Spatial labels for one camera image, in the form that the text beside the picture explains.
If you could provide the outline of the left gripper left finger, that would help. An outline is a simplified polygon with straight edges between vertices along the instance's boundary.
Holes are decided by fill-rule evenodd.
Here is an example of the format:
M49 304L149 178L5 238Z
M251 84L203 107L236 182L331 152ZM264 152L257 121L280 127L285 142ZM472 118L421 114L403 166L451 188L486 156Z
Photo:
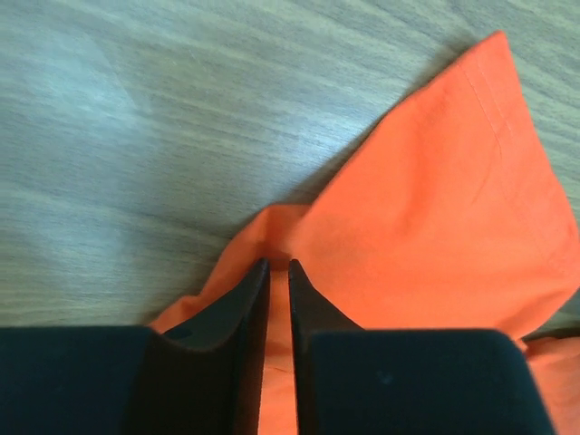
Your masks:
M4 434L254 434L269 265L158 333L146 326L5 327Z

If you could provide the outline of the orange t shirt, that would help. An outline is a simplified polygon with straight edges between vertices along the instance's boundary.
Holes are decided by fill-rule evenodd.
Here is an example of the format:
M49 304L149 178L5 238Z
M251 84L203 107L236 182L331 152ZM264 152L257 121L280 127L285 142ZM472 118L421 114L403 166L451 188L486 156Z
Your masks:
M579 233L500 31L391 110L310 205L264 208L180 324L271 264L258 430L297 431L287 269L370 329L494 328L522 350L560 434L579 431L579 342L532 339L579 286Z

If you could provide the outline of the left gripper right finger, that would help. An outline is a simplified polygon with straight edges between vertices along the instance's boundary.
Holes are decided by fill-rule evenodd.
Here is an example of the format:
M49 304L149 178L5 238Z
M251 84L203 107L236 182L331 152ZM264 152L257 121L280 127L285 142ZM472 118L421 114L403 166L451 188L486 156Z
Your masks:
M288 270L302 434L552 434L523 354L490 329L366 330Z

